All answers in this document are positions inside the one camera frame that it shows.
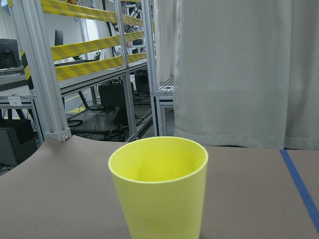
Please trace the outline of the grey curtain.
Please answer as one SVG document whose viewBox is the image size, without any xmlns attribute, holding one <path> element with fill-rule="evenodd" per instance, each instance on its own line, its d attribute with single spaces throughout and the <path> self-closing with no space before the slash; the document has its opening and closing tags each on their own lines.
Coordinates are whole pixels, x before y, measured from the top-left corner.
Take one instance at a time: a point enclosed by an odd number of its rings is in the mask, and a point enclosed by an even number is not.
<svg viewBox="0 0 319 239">
<path fill-rule="evenodd" d="M 318 1 L 157 0 L 155 28 L 175 136 L 318 149 Z"/>
</svg>

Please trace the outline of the yellow plastic cup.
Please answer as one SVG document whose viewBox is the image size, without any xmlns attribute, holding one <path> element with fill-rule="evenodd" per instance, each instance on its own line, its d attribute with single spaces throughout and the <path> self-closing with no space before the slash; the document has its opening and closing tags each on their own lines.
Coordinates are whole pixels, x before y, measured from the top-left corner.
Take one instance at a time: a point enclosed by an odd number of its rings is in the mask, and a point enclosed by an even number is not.
<svg viewBox="0 0 319 239">
<path fill-rule="evenodd" d="M 158 136 L 128 143 L 108 161 L 134 239 L 200 237 L 208 153 L 192 140 Z"/>
</svg>

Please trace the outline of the yellow black striped barrier tape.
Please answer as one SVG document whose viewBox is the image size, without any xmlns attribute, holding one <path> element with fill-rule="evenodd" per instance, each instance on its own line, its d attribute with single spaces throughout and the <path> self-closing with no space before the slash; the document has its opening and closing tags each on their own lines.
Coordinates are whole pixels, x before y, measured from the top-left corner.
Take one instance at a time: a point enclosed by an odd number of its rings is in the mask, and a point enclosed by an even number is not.
<svg viewBox="0 0 319 239">
<path fill-rule="evenodd" d="M 58 0 L 42 0 L 42 10 L 44 13 L 79 17 L 90 20 L 107 21 L 117 23 L 117 14 L 114 11 L 105 11 L 88 8 L 84 6 L 65 3 Z M 120 36 L 110 36 L 96 40 L 79 43 L 66 44 L 62 46 L 52 46 L 51 54 L 54 61 L 79 56 L 89 52 L 96 52 L 102 49 L 120 45 Z M 80 63 L 78 65 L 67 65 L 55 67 L 57 80 L 63 81 L 70 78 L 79 77 L 106 69 L 123 66 L 122 56 L 107 58 L 104 60 Z"/>
</svg>

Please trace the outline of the aluminium frame rack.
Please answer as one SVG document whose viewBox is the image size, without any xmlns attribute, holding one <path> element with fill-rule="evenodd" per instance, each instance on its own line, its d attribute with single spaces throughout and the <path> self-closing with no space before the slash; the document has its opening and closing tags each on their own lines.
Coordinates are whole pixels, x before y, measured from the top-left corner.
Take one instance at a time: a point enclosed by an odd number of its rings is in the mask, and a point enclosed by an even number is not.
<svg viewBox="0 0 319 239">
<path fill-rule="evenodd" d="M 123 51 L 120 56 L 99 61 L 79 63 L 66 66 L 55 66 L 54 62 L 73 55 L 93 52 L 115 44 L 125 46 L 128 40 L 144 37 L 150 40 L 155 29 L 151 10 L 153 1 L 143 0 L 142 18 L 137 19 L 122 14 L 121 2 L 115 1 L 115 11 L 99 10 L 70 4 L 59 0 L 9 0 L 7 6 L 17 33 L 17 41 L 24 59 L 24 72 L 30 91 L 31 104 L 36 116 L 36 124 L 40 141 L 48 138 L 65 142 L 71 137 L 62 102 L 59 82 L 68 79 L 95 79 L 110 74 L 114 70 L 123 77 L 124 95 L 129 123 L 128 141 L 138 136 L 134 117 L 132 92 L 130 83 L 130 65 L 144 60 L 150 65 L 150 57 L 154 52 L 150 44 L 144 53 L 128 55 Z M 112 21 L 119 27 L 119 36 L 72 43 L 62 46 L 50 46 L 46 38 L 43 15 L 45 13 L 91 19 Z"/>
</svg>

